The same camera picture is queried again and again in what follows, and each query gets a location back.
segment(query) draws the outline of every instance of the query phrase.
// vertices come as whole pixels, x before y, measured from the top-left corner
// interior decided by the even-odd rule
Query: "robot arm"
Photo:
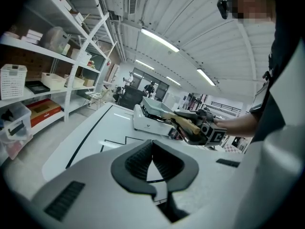
[[[198,111],[175,111],[177,116],[187,119],[200,129],[199,133],[195,133],[188,125],[184,125],[185,122],[177,122],[175,119],[171,119],[172,124],[183,137],[188,144],[191,145],[204,145],[215,146],[220,144],[222,138],[226,133],[225,128],[219,128],[214,123],[213,114],[200,109]]]

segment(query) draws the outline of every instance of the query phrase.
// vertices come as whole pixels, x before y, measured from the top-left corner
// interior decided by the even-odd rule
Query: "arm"
[[[229,120],[214,119],[220,128],[226,128],[228,135],[252,137],[255,134],[261,114],[246,114],[242,117]]]
[[[132,82],[130,78],[129,79],[125,79],[125,81],[129,82],[129,83]]]

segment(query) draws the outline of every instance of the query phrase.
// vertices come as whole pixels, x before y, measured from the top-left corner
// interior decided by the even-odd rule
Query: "red box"
[[[61,106],[50,99],[44,99],[33,104],[27,105],[31,110],[30,124],[34,127],[39,122],[61,111]]]

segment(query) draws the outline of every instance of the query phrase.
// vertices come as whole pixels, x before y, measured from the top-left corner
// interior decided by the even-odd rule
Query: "black tray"
[[[49,87],[42,84],[41,81],[25,82],[25,86],[35,94],[41,94],[50,91]]]

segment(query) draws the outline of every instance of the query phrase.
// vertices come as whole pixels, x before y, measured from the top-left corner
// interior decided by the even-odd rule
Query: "chair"
[[[119,99],[118,105],[133,110],[136,104],[140,104],[146,93],[134,87],[126,86],[124,95]]]
[[[98,110],[98,105],[102,105],[101,103],[101,99],[102,99],[102,94],[101,93],[97,93],[97,92],[91,92],[89,90],[89,92],[86,92],[86,98],[84,103],[82,104],[82,106],[85,105],[86,101],[89,100],[90,105],[91,104],[96,104],[96,110]]]

